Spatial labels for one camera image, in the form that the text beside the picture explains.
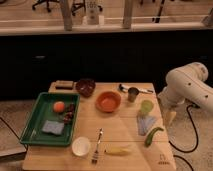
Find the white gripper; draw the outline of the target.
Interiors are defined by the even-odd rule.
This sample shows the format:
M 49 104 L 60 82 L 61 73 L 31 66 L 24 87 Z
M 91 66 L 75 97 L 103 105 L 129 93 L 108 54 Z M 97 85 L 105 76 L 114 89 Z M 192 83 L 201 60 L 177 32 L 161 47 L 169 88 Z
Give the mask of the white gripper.
M 185 102 L 185 98 L 171 88 L 164 88 L 157 97 L 160 101 L 162 113 L 166 114 L 165 126 L 169 127 L 176 117 L 176 112 L 173 110 L 182 105 Z

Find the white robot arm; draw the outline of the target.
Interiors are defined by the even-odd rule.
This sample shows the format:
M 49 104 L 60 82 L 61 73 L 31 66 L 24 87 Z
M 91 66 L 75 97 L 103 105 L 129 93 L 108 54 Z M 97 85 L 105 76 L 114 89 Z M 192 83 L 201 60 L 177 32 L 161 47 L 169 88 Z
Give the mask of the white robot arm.
M 176 116 L 175 108 L 186 99 L 213 114 L 213 88 L 205 84 L 207 78 L 208 69 L 199 62 L 172 69 L 167 73 L 166 86 L 157 95 L 166 127 Z

